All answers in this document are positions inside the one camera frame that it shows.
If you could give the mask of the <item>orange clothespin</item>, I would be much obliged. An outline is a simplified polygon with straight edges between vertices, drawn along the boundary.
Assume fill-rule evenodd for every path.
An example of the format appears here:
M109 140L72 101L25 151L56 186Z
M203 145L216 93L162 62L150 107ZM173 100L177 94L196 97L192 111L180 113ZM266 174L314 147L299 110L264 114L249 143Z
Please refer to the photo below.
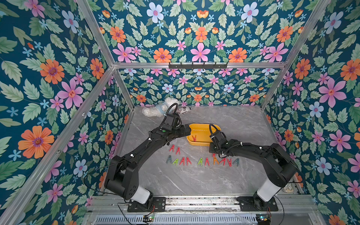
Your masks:
M216 154L213 154L213 164L214 165L219 165L219 161L218 161L218 159L216 157Z

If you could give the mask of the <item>yellow plastic storage box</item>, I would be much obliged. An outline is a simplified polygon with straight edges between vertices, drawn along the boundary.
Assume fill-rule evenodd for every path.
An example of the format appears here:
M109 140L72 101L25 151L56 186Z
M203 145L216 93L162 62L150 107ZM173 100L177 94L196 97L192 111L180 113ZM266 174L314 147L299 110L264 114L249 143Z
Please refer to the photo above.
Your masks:
M192 123L189 125L191 132L187 136L187 141L193 146L204 146L209 147L212 142L210 139L210 125L201 123ZM197 141L193 142L192 136L196 136Z

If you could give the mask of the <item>green clothespin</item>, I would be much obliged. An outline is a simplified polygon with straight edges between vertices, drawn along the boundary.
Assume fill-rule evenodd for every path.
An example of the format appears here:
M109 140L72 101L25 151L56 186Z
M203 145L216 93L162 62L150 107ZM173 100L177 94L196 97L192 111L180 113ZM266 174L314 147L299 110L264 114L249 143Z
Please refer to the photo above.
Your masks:
M177 158L172 164L177 166L177 165L179 165L179 163L180 163L180 161L179 161L179 159Z
M198 160L197 165L202 167L202 165L203 165L203 158L202 157Z

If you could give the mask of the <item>teal grey clothespin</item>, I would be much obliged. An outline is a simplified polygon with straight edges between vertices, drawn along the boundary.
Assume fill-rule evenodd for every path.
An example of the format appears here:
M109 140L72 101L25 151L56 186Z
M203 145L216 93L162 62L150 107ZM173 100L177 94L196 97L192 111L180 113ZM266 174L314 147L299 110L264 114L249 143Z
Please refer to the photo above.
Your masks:
M172 164L172 163L173 163L173 160L172 160L172 156L171 156L171 155L168 156L168 158L167 158L167 160L166 160L166 163L167 163L167 164Z
M232 162L232 164L234 165L234 166L239 166L239 163L240 163L240 159L239 158L237 158L237 159L235 159L233 162Z

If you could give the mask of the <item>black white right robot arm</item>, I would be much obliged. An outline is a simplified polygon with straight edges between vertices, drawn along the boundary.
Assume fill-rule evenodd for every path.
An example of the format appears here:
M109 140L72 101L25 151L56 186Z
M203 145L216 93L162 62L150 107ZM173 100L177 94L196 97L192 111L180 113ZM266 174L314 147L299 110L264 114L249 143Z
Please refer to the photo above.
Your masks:
M210 139L210 153L222 158L248 158L262 164L267 179L253 195L254 205L258 208L269 203L299 170L294 160L277 143L261 146L235 139L227 140L226 135L219 130L211 132Z

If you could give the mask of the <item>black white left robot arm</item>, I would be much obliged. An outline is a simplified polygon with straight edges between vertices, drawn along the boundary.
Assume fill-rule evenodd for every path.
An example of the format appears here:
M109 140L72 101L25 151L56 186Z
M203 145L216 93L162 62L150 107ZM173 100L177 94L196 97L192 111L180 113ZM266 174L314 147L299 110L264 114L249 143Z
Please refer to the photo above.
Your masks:
M166 114L161 124L149 132L147 140L128 154L111 159L104 187L124 200L148 207L153 202L153 193L139 185L139 170L157 150L190 134L189 125L182 124L178 113Z

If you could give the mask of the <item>newspaper print pouch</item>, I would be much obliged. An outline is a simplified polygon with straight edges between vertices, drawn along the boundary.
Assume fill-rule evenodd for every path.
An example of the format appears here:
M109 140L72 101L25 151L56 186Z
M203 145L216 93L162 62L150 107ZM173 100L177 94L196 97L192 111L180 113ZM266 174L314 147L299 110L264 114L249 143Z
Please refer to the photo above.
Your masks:
M191 112L191 107L189 106L184 106L177 109L177 114L179 115L183 115L189 112Z

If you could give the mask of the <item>white plush teddy bear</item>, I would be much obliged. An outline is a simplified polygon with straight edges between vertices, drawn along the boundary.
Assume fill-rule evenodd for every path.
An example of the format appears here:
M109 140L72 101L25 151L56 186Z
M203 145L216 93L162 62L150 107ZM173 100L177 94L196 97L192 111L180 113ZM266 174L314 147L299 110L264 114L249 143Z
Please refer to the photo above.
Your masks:
M179 106L180 101L175 99L175 98L168 97L168 98L166 98L164 101L160 102L156 106L146 106L146 107L144 107L142 109L142 114L144 116L146 116L146 117L162 117L162 116L166 115L169 108L173 104L178 104L178 106Z

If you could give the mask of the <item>patterned shoe insole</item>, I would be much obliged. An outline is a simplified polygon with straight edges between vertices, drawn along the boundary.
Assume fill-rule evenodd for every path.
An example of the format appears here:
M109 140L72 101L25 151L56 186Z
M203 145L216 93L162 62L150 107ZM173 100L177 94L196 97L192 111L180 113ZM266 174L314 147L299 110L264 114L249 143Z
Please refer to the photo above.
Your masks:
M288 194L294 193L294 188L293 188L292 183L286 184L286 186L282 188L282 191L285 193L288 193Z

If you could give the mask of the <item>black wall hook rail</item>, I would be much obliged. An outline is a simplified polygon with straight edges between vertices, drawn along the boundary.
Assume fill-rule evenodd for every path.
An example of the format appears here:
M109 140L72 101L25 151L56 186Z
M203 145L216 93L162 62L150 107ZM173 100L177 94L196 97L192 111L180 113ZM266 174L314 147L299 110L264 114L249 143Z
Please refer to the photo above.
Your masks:
M214 69L225 69L228 67L227 63L206 63L206 62L201 62L201 63L169 63L168 64L168 68L169 69L186 69L186 70L190 70L190 69L205 69L205 70L214 70Z

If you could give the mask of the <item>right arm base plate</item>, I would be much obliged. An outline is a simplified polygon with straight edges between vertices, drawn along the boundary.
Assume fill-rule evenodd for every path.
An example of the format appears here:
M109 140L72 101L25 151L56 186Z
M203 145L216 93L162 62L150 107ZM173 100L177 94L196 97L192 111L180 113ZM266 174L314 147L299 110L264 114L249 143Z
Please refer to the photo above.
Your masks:
M242 212L278 212L279 210L274 197L268 202L253 196L239 196L236 200L239 202Z

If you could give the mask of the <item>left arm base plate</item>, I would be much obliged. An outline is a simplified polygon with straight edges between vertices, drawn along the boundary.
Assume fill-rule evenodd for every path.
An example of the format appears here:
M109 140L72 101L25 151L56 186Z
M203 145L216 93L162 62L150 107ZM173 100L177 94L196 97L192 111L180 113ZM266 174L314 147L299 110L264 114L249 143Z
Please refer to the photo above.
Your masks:
M153 197L141 204L139 202L131 200L128 204L128 212L164 212L166 207L167 199L163 196Z

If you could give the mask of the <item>aluminium front mounting rail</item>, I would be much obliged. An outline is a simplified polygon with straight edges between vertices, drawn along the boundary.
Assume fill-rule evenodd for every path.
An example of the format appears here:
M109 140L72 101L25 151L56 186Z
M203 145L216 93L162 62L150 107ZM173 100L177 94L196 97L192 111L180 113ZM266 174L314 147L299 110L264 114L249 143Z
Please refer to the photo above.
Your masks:
M142 211L133 201L96 196L84 225L325 225L310 195L276 195L267 209L251 206L247 195L157 196Z

